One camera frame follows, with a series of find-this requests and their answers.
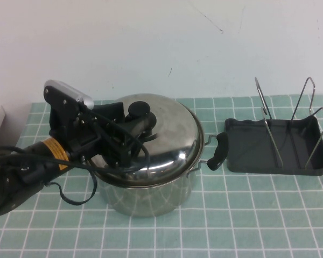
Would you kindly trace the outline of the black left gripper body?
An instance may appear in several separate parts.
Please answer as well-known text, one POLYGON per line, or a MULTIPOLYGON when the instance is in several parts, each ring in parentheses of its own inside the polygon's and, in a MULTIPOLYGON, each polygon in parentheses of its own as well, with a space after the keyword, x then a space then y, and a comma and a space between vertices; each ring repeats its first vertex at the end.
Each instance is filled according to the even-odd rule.
POLYGON ((110 120, 85 107, 51 107, 50 135, 65 145, 72 158, 101 155, 111 167, 132 165, 131 142, 110 120))

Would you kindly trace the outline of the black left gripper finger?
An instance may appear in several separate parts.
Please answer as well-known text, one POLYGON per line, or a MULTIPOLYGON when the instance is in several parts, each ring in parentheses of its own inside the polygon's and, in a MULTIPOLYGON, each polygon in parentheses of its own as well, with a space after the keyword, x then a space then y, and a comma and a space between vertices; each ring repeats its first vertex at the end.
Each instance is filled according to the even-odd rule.
POLYGON ((149 141, 148 137, 151 135, 151 126, 149 116, 142 116, 133 118, 126 116, 124 118, 123 128, 133 137, 141 142, 149 141))
POLYGON ((95 105, 93 112, 114 121, 124 121, 124 104, 114 102, 110 104, 95 105))

